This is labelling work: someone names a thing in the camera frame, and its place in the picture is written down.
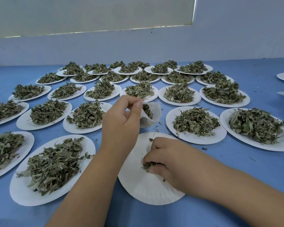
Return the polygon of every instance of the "blue table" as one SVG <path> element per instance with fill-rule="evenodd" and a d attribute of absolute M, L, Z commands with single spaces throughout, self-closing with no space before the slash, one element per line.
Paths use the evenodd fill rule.
<path fill-rule="evenodd" d="M 219 70 L 227 76 L 234 78 L 240 84 L 240 89 L 250 98 L 249 108 L 258 107 L 267 110 L 272 115 L 284 120 L 284 96 L 276 92 L 284 91 L 284 81 L 277 79 L 278 73 L 284 72 L 284 58 L 236 60 L 236 61 L 206 61 L 214 70 Z M 0 101 L 6 102 L 17 84 L 34 84 L 45 72 L 56 72 L 61 66 L 29 66 L 29 67 L 0 67 Z M 53 84 L 52 88 L 63 85 L 64 82 Z M 134 84 L 129 79 L 120 83 L 122 88 Z M 87 88 L 94 86 L 94 82 L 84 84 Z M 153 83 L 160 89 L 168 84 L 161 80 Z M 196 81 L 190 87 L 200 90 L 202 85 Z M 118 97 L 105 101 L 114 104 Z M 47 95 L 28 101 L 30 108 L 47 101 Z M 69 100 L 73 108 L 86 102 L 83 95 Z M 176 106 L 161 102 L 163 111 L 157 127 L 160 132 L 170 134 L 165 127 L 166 114 Z M 209 108 L 213 113 L 220 115 L 226 108 L 218 107 L 201 100 L 201 106 Z M 141 129 L 141 133 L 155 131 L 154 126 Z M 0 133 L 19 131 L 16 119 L 0 125 Z M 45 129 L 31 131 L 35 143 L 31 151 L 42 144 L 69 133 L 63 129 L 62 122 Z M 86 134 L 99 149 L 101 132 Z M 284 192 L 284 152 L 271 152 L 249 146 L 229 134 L 226 138 L 212 145 L 194 145 L 201 149 L 207 148 L 207 154 L 215 157 L 224 164 L 243 170 L 248 174 Z M 42 227 L 64 199 L 64 196 L 45 205 L 25 207 L 15 203 L 9 194 L 9 184 L 16 167 L 0 177 L 0 227 Z M 247 226 L 240 218 L 227 209 L 205 200 L 184 196 L 179 201 L 165 206 L 151 206 L 139 202 L 131 197 L 116 181 L 114 193 L 108 211 L 106 226 Z"/>

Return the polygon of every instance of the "person's right arm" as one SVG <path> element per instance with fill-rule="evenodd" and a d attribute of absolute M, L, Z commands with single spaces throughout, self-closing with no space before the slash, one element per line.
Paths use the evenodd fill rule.
<path fill-rule="evenodd" d="M 284 193 L 184 142 L 158 137 L 143 159 L 174 188 L 230 209 L 251 226 L 284 226 Z"/>

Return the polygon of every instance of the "tea bag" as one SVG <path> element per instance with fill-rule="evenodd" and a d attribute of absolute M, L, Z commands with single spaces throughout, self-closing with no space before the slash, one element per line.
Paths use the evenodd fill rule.
<path fill-rule="evenodd" d="M 142 102 L 142 105 L 147 104 L 149 106 L 149 109 L 153 113 L 152 119 L 147 116 L 147 114 L 144 112 L 144 110 L 141 110 L 141 116 L 140 116 L 140 128 L 142 127 L 149 127 L 154 125 L 155 123 L 159 122 L 159 119 L 162 115 L 161 113 L 161 104 L 155 103 L 155 102 Z"/>

